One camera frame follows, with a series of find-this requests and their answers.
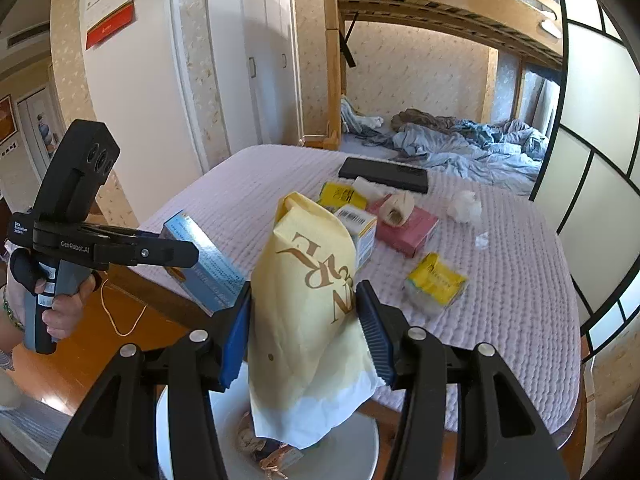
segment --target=blue box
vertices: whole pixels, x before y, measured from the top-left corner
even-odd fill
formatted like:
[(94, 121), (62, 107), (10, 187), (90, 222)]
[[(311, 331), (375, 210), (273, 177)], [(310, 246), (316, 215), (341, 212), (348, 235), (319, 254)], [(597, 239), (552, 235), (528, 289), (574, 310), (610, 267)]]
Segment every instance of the blue box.
[(160, 236), (193, 242), (200, 251), (198, 262), (191, 269), (165, 269), (202, 310), (212, 316), (214, 312), (234, 306), (244, 285), (244, 276), (187, 213), (180, 211), (169, 218)]

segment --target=human hand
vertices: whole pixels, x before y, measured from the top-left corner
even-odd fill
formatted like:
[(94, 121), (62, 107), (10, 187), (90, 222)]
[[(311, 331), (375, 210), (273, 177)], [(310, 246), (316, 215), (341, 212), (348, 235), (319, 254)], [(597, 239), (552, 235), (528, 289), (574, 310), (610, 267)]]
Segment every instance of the human hand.
[[(44, 292), (46, 281), (39, 278), (35, 282), (36, 294)], [(42, 320), (47, 325), (47, 332), (56, 339), (69, 337), (82, 319), (84, 305), (95, 289), (95, 277), (91, 274), (81, 283), (78, 292), (72, 296), (56, 296), (51, 309), (42, 313)], [(26, 288), (20, 284), (9, 271), (7, 273), (6, 298), (9, 307), (24, 324), (24, 293)]]

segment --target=pink tissue box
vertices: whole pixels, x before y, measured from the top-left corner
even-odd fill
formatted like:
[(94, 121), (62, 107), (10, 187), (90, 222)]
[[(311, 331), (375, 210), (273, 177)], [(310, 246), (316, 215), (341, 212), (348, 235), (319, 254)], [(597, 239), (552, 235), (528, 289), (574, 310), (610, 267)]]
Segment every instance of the pink tissue box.
[[(378, 216), (380, 207), (391, 195), (372, 202), (367, 206), (367, 211)], [(438, 217), (431, 213), (414, 208), (409, 219), (400, 227), (391, 227), (382, 220), (378, 222), (376, 238), (385, 244), (400, 251), (409, 258), (413, 258), (424, 246), (424, 243), (431, 237), (433, 230), (438, 224)]]

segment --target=smartphone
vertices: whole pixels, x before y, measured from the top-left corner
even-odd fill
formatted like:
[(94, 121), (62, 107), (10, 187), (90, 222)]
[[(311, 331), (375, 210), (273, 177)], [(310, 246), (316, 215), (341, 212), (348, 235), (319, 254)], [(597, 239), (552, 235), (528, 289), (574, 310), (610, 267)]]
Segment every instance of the smartphone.
[(344, 161), (338, 176), (341, 178), (356, 178), (361, 176), (371, 182), (385, 184), (418, 193), (427, 193), (429, 181), (427, 170), (404, 166), (382, 160), (369, 160), (350, 156)]

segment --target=paper bag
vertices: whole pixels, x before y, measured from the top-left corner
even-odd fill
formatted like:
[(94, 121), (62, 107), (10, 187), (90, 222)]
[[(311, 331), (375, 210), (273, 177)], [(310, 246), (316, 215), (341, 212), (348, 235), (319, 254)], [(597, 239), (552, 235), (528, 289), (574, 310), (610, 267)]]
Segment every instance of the paper bag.
[(354, 310), (355, 248), (327, 210), (292, 193), (251, 276), (255, 433), (305, 449), (383, 382)]

